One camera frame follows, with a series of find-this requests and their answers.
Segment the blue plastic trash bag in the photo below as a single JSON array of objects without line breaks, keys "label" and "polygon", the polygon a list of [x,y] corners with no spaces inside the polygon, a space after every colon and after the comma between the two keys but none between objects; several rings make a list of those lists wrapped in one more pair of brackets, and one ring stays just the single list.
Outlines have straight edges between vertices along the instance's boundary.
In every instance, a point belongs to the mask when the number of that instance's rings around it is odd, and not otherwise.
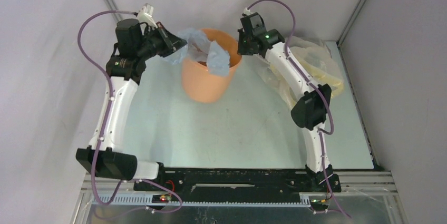
[{"label": "blue plastic trash bag", "polygon": [[229,75],[229,52],[216,41],[208,38],[204,31],[187,28],[179,31],[177,36],[187,41],[186,46],[167,57],[163,57],[162,60],[175,65],[190,59],[200,64],[205,63],[207,70],[212,75]]}]

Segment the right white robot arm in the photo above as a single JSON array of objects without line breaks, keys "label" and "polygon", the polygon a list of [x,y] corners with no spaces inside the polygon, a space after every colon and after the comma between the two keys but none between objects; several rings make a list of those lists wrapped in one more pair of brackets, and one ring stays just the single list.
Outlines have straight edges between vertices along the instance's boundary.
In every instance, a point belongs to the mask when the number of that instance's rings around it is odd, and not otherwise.
[{"label": "right white robot arm", "polygon": [[291,109],[293,122],[302,129],[306,147],[307,186],[321,191],[328,184],[332,167],[326,154],[324,137],[332,90],[320,85],[295,58],[283,36],[268,30],[258,13],[245,10],[238,30],[238,54],[257,55],[278,70],[285,79],[297,103]]}]

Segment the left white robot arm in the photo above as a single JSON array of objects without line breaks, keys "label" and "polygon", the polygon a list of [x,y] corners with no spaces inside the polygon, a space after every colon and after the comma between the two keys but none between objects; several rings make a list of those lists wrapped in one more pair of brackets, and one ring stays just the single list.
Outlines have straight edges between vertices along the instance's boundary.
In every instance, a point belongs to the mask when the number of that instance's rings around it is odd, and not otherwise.
[{"label": "left white robot arm", "polygon": [[151,26],[134,18],[119,21],[115,34],[117,43],[105,67],[107,86],[101,117],[88,147],[79,148],[75,157],[94,177],[146,179],[147,185],[158,191],[167,183],[166,175],[159,171],[160,163],[125,153],[124,129],[146,61],[168,57],[187,41],[167,31],[161,22]]}]

